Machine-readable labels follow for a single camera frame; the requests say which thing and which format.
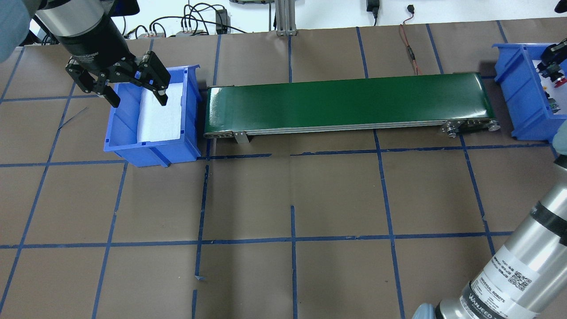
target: conveyor belt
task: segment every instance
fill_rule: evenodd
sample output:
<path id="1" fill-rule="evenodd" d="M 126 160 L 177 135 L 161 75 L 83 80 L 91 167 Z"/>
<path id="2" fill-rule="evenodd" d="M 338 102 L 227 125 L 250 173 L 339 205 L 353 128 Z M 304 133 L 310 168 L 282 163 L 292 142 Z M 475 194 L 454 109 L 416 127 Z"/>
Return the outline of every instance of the conveyor belt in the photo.
<path id="1" fill-rule="evenodd" d="M 449 120 L 478 124 L 492 117 L 478 73 L 212 87 L 205 137 L 412 127 Z"/>

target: blue bin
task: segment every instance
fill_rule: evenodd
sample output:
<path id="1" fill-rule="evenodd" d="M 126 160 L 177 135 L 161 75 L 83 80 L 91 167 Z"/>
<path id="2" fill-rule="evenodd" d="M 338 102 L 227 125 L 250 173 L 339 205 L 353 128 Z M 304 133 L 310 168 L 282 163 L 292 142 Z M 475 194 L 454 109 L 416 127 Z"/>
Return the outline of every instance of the blue bin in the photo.
<path id="1" fill-rule="evenodd" d="M 519 140 L 551 142 L 559 126 L 567 119 L 565 114 L 552 113 L 539 74 L 532 62 L 541 60 L 543 50 L 550 44 L 507 43 L 493 46 L 500 51 L 495 81 L 502 87 L 514 124 L 512 136 Z M 567 61 L 562 63 L 561 67 L 567 69 Z"/>
<path id="2" fill-rule="evenodd" d="M 183 83 L 181 97 L 181 134 L 179 139 L 167 141 L 138 141 L 138 118 L 142 87 L 132 83 L 118 83 L 115 91 L 120 106 L 111 108 L 104 151 L 114 152 L 137 167 L 195 161 L 201 155 L 197 147 L 195 127 L 197 103 L 201 101 L 195 70 L 198 65 L 167 68 L 172 83 Z"/>

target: blue plastic crate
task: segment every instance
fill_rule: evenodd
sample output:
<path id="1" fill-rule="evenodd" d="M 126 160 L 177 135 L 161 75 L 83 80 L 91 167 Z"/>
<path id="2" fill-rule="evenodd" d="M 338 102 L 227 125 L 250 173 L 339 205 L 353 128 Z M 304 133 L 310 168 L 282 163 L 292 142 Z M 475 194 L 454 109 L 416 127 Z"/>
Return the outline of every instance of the blue plastic crate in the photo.
<path id="1" fill-rule="evenodd" d="M 195 161 L 200 156 L 195 127 L 197 103 L 201 101 L 195 70 L 198 65 L 167 68 L 172 83 L 183 83 L 180 137 L 165 141 L 138 141 L 138 118 L 143 90 L 132 83 L 118 83 L 120 106 L 111 108 L 104 151 L 114 152 L 137 167 Z"/>
<path id="2" fill-rule="evenodd" d="M 551 142 L 559 126 L 567 119 L 566 114 L 552 113 L 533 63 L 533 60 L 541 60 L 541 54 L 550 44 L 494 45 L 500 51 L 495 81 L 502 87 L 514 124 L 512 136 L 519 140 Z M 562 63 L 561 67 L 567 69 L 567 62 Z M 560 107 L 567 108 L 567 104 L 563 104 L 567 100 L 558 102 Z"/>

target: white wall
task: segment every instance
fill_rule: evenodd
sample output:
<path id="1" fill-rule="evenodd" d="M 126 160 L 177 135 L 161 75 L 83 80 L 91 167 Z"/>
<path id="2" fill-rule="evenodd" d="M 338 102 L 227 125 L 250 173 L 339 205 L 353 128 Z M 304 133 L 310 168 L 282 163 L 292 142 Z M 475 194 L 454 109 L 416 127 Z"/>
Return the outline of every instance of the white wall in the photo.
<path id="1" fill-rule="evenodd" d="M 411 23 L 464 22 L 483 20 L 507 20 L 567 16 L 557 14 L 553 8 L 558 0 L 382 0 L 378 24 L 388 26 L 399 24 L 409 17 L 406 7 L 413 4 L 416 16 Z M 222 4 L 228 9 L 231 25 L 247 32 L 264 32 L 271 26 L 274 14 L 268 17 L 268 5 L 249 3 L 239 5 L 229 0 L 208 0 L 209 4 Z M 130 30 L 165 15 L 183 15 L 183 0 L 138 0 L 140 13 L 126 17 Z M 296 0 L 298 29 L 345 28 L 371 26 L 374 18 L 366 12 L 366 0 Z M 202 12 L 205 20 L 215 21 L 214 12 Z M 115 18 L 122 28 L 122 18 Z M 180 31 L 180 19 L 160 21 L 168 36 Z"/>

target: qr code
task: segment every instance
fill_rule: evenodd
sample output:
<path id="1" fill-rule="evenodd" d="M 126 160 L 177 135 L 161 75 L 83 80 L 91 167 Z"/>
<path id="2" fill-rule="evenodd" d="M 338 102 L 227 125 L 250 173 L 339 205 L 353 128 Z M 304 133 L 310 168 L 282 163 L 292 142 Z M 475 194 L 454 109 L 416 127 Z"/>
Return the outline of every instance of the qr code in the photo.
<path id="1" fill-rule="evenodd" d="M 508 278 L 508 282 L 524 291 L 531 284 L 531 279 L 516 271 L 512 277 Z"/>

